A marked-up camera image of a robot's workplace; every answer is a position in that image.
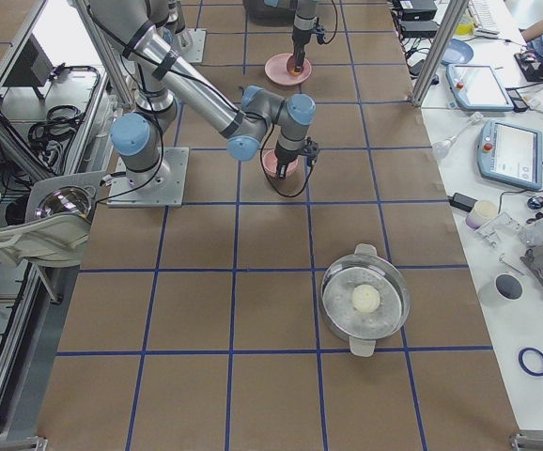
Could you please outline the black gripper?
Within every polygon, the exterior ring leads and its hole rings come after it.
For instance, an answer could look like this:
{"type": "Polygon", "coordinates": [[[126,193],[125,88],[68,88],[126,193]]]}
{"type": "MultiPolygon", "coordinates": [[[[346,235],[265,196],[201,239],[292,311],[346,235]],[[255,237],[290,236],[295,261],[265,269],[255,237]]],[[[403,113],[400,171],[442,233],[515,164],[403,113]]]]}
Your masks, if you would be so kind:
{"type": "Polygon", "coordinates": [[[277,142],[274,154],[277,160],[275,176],[278,179],[284,179],[287,176],[288,165],[295,161],[299,156],[305,158],[307,165],[315,165],[318,159],[320,148],[316,141],[307,136],[305,140],[296,146],[295,149],[289,149],[277,142]]]}
{"type": "Polygon", "coordinates": [[[304,64],[304,46],[307,45],[313,36],[316,37],[318,44],[325,42],[326,30],[319,23],[319,17],[305,19],[303,17],[295,17],[292,28],[292,68],[303,68],[304,64]]]}

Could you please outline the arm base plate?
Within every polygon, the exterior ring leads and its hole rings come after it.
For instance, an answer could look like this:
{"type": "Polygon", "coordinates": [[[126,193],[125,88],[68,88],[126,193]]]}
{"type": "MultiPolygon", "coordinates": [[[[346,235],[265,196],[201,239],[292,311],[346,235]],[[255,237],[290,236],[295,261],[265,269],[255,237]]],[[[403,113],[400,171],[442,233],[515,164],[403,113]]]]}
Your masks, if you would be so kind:
{"type": "Polygon", "coordinates": [[[189,63],[201,64],[204,58],[207,30],[184,28],[174,35],[174,48],[189,63]]]}
{"type": "Polygon", "coordinates": [[[111,180],[106,204],[111,208],[146,208],[182,205],[189,160],[188,148],[163,148],[163,156],[145,173],[128,171],[118,159],[121,177],[111,180]]]}

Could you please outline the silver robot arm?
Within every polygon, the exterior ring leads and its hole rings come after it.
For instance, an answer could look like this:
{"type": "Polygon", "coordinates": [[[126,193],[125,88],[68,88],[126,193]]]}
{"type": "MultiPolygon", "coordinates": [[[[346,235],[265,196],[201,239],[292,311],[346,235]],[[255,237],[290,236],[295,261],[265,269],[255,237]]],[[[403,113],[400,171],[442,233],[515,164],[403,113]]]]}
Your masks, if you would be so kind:
{"type": "Polygon", "coordinates": [[[317,106],[306,94],[284,98],[260,86],[247,86],[240,106],[232,103],[164,37],[175,23],[169,1],[91,1],[88,14],[123,58],[142,69],[145,79],[193,108],[225,140],[228,153],[251,160],[278,127],[274,176],[283,179],[289,166],[303,156],[315,165],[319,146],[308,135],[317,106]]]}
{"type": "Polygon", "coordinates": [[[313,36],[318,44],[325,43],[326,30],[319,22],[317,15],[318,1],[314,0],[264,0],[264,5],[270,8],[289,9],[294,7],[294,19],[292,27],[292,55],[287,60],[287,71],[291,75],[299,75],[304,68],[306,51],[305,47],[313,36]]]}

